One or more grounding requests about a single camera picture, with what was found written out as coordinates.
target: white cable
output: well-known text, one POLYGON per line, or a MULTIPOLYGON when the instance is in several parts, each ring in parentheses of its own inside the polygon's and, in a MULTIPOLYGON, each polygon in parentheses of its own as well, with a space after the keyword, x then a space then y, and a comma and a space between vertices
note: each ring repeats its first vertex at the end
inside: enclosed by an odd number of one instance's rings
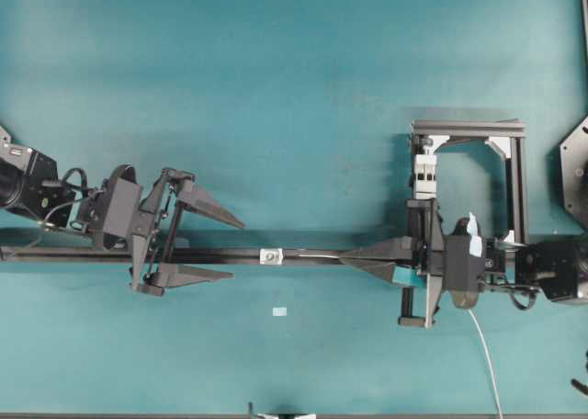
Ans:
POLYGON ((498 395, 498 387, 496 386, 496 376, 494 375, 494 366, 492 365, 492 360, 490 359, 490 350, 488 350, 488 345, 486 344, 486 339, 484 338, 484 332, 481 330, 480 324, 478 323, 478 319, 474 312, 468 310, 469 316, 473 320, 476 328, 478 329, 478 333, 480 334, 481 343, 484 346, 484 353, 486 354, 486 361, 488 362, 488 369, 490 370, 490 376, 492 377, 492 388, 494 389, 494 401, 496 402, 496 408, 498 408, 498 415, 500 419, 503 419, 503 408, 500 406, 500 396, 498 395))

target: metal plate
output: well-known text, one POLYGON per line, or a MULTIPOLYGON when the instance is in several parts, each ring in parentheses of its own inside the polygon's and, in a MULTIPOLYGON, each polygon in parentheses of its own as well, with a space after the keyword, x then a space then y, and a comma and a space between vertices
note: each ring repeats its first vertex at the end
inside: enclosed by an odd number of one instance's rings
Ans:
POLYGON ((584 228, 588 228, 588 118, 561 143, 561 182, 565 209, 584 228))

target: white sticker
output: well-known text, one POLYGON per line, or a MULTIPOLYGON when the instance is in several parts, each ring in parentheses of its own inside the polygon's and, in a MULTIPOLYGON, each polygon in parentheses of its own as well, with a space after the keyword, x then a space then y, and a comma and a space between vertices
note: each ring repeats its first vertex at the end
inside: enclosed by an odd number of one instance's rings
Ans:
POLYGON ((272 309, 272 315, 288 316, 288 307, 275 307, 274 309, 272 309))
POLYGON ((471 235, 471 240, 469 241, 469 254, 472 256, 481 256, 481 237, 478 235, 478 222, 476 221, 476 216, 469 213, 469 221, 466 231, 469 235, 471 235))

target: black metal frame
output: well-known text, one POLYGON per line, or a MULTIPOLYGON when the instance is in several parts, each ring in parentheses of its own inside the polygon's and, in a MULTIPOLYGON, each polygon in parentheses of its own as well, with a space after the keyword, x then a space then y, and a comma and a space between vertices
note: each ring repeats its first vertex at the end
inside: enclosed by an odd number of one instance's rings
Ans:
POLYGON ((413 122, 413 155, 419 151, 423 139, 444 136, 448 139, 440 146, 483 141, 504 159, 508 229, 513 231, 512 240, 509 241, 528 243, 525 124, 518 119, 501 122, 416 120, 413 122), (504 142, 508 146, 501 147, 497 142, 504 142))

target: teal table surface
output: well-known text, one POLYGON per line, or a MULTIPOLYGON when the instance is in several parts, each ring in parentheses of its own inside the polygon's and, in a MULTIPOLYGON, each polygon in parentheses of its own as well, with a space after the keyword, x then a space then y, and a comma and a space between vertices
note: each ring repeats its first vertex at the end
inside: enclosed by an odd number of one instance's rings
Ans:
MULTIPOLYGON (((587 87, 580 0, 0 0, 0 120, 93 184, 123 163, 144 185, 193 170, 247 223, 188 215, 195 246, 402 234, 413 119, 520 118, 531 233, 580 233, 558 144, 587 87)), ((446 231, 468 211, 504 229, 489 148, 442 150, 438 181, 446 231)), ((154 299, 125 265, 0 265, 0 411, 494 412, 448 296, 434 329, 402 329, 400 290, 348 267, 219 269, 235 279, 154 299)), ((507 413, 588 412, 570 386, 586 308, 484 294, 475 312, 507 413)))

